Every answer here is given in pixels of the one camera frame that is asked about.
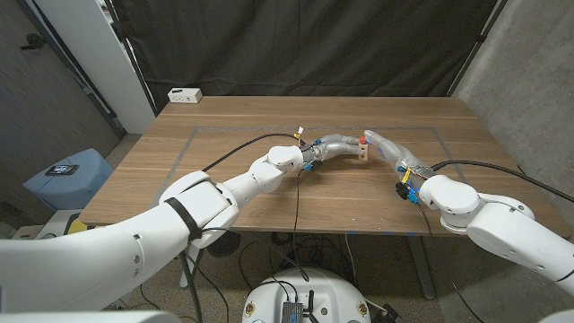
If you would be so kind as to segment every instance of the blue connector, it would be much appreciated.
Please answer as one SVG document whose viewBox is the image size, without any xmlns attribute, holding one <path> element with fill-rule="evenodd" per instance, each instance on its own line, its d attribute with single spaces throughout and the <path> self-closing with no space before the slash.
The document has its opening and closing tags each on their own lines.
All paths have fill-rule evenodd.
<svg viewBox="0 0 574 323">
<path fill-rule="evenodd" d="M 409 188 L 409 192 L 410 192 L 409 195 L 406 196 L 408 197 L 409 201 L 411 201 L 411 203 L 413 204 L 419 203 L 419 197 L 416 196 L 414 189 Z"/>
</svg>

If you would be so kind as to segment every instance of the black curtain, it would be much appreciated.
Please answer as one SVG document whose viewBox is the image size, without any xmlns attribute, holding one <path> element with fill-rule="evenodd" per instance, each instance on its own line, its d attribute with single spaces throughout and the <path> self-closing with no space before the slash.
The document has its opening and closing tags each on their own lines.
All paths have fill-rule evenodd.
<svg viewBox="0 0 574 323">
<path fill-rule="evenodd" d="M 444 96 L 496 0 L 122 0 L 159 109 L 204 95 Z"/>
</svg>

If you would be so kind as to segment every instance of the electrical outlet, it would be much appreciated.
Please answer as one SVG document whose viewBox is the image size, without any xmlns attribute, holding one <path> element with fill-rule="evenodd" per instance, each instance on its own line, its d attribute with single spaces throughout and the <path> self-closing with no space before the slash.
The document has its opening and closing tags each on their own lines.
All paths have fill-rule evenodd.
<svg viewBox="0 0 574 323">
<path fill-rule="evenodd" d="M 197 88 L 173 88 L 168 93 L 168 97 L 170 97 L 170 102 L 174 103 L 198 103 L 203 95 Z"/>
</svg>

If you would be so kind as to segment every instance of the black strap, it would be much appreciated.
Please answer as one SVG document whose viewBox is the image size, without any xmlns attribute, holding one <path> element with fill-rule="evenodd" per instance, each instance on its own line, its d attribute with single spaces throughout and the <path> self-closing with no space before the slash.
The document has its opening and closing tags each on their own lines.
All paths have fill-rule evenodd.
<svg viewBox="0 0 574 323">
<path fill-rule="evenodd" d="M 186 224 L 187 228 L 189 229 L 189 241 L 201 238 L 201 229 L 197 227 L 196 220 L 194 220 L 194 218 L 187 211 L 186 207 L 181 204 L 181 202 L 179 202 L 175 197 L 171 197 L 165 200 L 165 203 L 173 207 L 176 213 L 179 214 L 179 217 L 181 217 L 181 220 L 183 220 L 183 222 Z"/>
</svg>

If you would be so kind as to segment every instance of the black electronic device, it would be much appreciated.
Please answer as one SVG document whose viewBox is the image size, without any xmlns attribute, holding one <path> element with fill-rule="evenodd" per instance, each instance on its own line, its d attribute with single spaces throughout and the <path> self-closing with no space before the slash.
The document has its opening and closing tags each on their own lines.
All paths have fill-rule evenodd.
<svg viewBox="0 0 574 323">
<path fill-rule="evenodd" d="M 78 169 L 80 165 L 54 165 L 46 172 L 46 176 L 53 175 L 72 175 Z"/>
</svg>

